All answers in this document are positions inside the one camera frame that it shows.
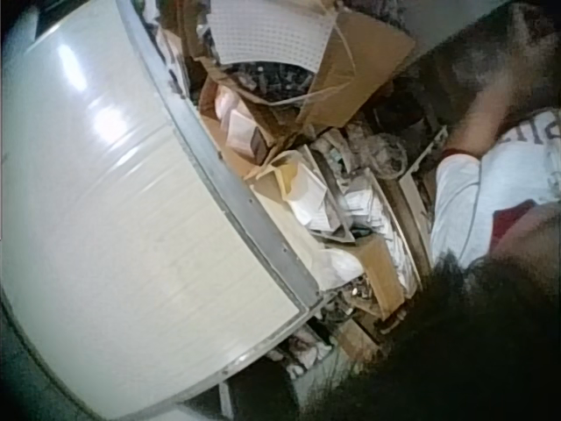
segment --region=white t-shirt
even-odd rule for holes
[[[542,112],[509,130],[481,161],[454,154],[440,163],[430,239],[433,264],[449,251],[462,267],[487,254],[495,212],[528,200],[559,200],[561,133],[556,114],[561,111]]]

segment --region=person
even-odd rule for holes
[[[526,51],[518,48],[508,66],[477,95],[445,146],[437,168],[433,262],[453,253],[466,268],[488,253],[508,254],[504,244],[512,241],[498,245],[515,223],[524,225],[523,219],[531,221],[529,215],[540,212],[547,218],[554,209],[534,208],[554,208],[552,203],[561,199],[561,110],[536,111],[498,136],[513,105],[532,90],[532,75],[539,75],[547,63],[555,37],[541,42]],[[557,269],[549,268],[552,275]]]
[[[498,136],[534,63],[501,70],[446,145],[433,271],[387,357],[320,389],[301,421],[558,419],[559,109]]]

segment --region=white curved panel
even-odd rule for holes
[[[297,309],[182,151],[116,5],[86,4],[3,74],[2,283],[92,410],[143,410]]]

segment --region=white paper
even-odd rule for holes
[[[373,206],[372,189],[349,191],[344,195],[348,211],[354,217],[370,216]]]
[[[314,258],[312,272],[323,291],[340,288],[365,273],[359,259],[344,250],[321,250]]]
[[[317,73],[337,17],[270,0],[212,0],[207,16],[221,64],[274,61]]]
[[[308,225],[323,205],[327,187],[301,162],[290,185],[287,203],[302,225]]]
[[[333,206],[324,201],[322,206],[320,206],[320,209],[306,226],[308,229],[313,231],[334,232],[339,226],[341,226],[341,222],[339,221]]]
[[[251,149],[253,134],[256,130],[255,120],[244,116],[238,110],[231,110],[226,146],[243,145],[245,149]]]

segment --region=open cardboard box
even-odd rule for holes
[[[207,78],[202,86],[201,96],[199,98],[199,113],[201,120],[209,131],[210,137],[218,150],[221,152],[224,161],[230,168],[242,179],[251,177],[259,172],[259,166],[247,161],[232,149],[226,146],[226,132],[220,128],[220,121],[215,110],[215,98],[217,96],[218,84],[212,79]],[[266,165],[272,158],[280,152],[289,148],[295,139],[296,132],[294,127],[281,125],[269,107],[265,105],[249,103],[244,100],[248,111],[257,123],[261,135],[267,146],[270,147],[268,155],[265,159]]]
[[[214,81],[239,92],[240,87],[204,55],[196,35],[200,11],[201,6],[196,0],[182,0],[182,33],[187,37],[188,52],[203,64]],[[343,127],[393,76],[415,45],[406,33],[355,11],[341,11],[337,16],[337,28],[331,34],[309,92],[329,91],[329,95],[304,102],[290,122],[296,131],[308,124]],[[243,96],[251,98],[252,94],[245,92]]]
[[[284,239],[294,250],[304,267],[313,275],[313,262],[317,253],[328,244],[315,238],[296,219],[287,203],[283,202],[274,174],[267,174],[249,181],[250,189],[266,213],[278,227]],[[371,235],[355,245],[331,246],[345,250],[359,259],[373,288],[377,317],[389,318],[405,302],[403,288],[394,269],[386,241],[379,235]]]

